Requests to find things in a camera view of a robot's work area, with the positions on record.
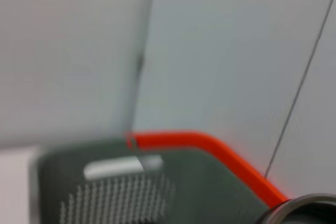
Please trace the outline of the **grey perforated plastic storage bin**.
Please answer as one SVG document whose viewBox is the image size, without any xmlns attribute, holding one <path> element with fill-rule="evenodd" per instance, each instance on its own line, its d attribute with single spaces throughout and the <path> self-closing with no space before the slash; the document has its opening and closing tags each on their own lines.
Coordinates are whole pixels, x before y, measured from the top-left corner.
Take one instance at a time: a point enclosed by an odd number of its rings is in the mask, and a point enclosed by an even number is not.
<svg viewBox="0 0 336 224">
<path fill-rule="evenodd" d="M 33 224 L 255 224 L 271 209 L 207 152 L 126 137 L 44 149 L 29 171 Z"/>
</svg>

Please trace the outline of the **glass teacup with black base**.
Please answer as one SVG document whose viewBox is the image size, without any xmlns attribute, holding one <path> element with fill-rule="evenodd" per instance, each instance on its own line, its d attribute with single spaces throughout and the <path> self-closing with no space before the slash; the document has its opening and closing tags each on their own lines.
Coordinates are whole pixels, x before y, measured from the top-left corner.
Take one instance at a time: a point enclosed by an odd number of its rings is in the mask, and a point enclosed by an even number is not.
<svg viewBox="0 0 336 224">
<path fill-rule="evenodd" d="M 336 194 L 316 193 L 267 210 L 255 224 L 336 224 Z"/>
</svg>

